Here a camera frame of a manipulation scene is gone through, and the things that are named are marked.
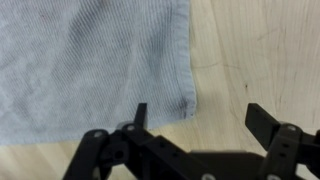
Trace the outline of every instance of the black metal bracket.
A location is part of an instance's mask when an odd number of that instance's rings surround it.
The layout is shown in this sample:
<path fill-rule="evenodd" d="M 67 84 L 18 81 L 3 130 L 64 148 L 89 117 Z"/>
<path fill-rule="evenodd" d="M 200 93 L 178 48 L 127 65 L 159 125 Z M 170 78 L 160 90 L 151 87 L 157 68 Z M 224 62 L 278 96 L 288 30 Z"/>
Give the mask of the black metal bracket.
<path fill-rule="evenodd" d="M 105 179 L 119 164 L 144 180 L 302 179 L 295 174 L 298 163 L 320 178 L 320 131 L 312 136 L 295 125 L 280 124 L 257 104 L 248 105 L 246 126 L 268 152 L 266 157 L 248 152 L 187 153 L 146 131 L 146 118 L 147 105 L 139 104 L 133 123 L 121 130 L 86 133 L 64 179 Z"/>

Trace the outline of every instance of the bolt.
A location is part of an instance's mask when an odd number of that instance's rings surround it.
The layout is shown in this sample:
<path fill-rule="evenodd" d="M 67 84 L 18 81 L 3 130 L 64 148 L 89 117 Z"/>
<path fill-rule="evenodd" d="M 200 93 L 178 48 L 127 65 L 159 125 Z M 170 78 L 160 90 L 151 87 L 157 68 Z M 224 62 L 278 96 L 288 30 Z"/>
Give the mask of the bolt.
<path fill-rule="evenodd" d="M 274 175 L 274 174 L 269 174 L 267 176 L 267 180 L 281 180 L 281 178 L 277 175 Z"/>
<path fill-rule="evenodd" d="M 96 133 L 94 133 L 93 137 L 100 137 L 102 135 L 101 131 L 97 131 Z"/>
<path fill-rule="evenodd" d="M 133 125 L 129 125 L 128 127 L 127 127 L 127 130 L 128 131 L 133 131 L 135 129 L 135 127 L 133 126 Z"/>
<path fill-rule="evenodd" d="M 216 178 L 209 173 L 203 174 L 201 180 L 216 180 Z"/>
<path fill-rule="evenodd" d="M 297 128 L 294 127 L 294 126 L 288 126 L 288 129 L 290 129 L 291 131 L 296 131 L 297 130 Z"/>

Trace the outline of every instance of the light wood surface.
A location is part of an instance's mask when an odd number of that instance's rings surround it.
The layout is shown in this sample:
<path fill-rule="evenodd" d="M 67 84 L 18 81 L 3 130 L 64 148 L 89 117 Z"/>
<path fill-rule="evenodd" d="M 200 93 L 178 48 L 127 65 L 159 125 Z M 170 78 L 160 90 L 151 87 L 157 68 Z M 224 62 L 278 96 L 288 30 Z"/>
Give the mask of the light wood surface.
<path fill-rule="evenodd" d="M 191 0 L 190 13 L 197 113 L 153 134 L 186 151 L 265 154 L 244 126 L 249 102 L 306 132 L 320 129 L 320 1 Z M 0 147 L 0 179 L 61 179 L 77 145 Z M 111 179 L 134 178 L 118 167 Z"/>

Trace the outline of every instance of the light blue towel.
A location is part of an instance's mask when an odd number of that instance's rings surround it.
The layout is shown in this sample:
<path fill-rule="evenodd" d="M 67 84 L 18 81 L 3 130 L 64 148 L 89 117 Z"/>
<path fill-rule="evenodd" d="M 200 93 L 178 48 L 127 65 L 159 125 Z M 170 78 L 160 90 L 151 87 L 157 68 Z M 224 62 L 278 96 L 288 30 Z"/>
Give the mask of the light blue towel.
<path fill-rule="evenodd" d="M 188 0 L 0 0 L 0 144 L 193 116 Z"/>

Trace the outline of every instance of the cloth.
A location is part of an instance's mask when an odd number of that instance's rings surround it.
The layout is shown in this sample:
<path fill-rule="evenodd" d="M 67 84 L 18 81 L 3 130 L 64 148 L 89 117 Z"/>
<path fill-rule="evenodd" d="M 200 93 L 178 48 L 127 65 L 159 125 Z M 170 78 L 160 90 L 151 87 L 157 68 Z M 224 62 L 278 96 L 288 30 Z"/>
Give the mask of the cloth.
<path fill-rule="evenodd" d="M 0 144 L 192 117 L 188 0 L 0 0 Z"/>

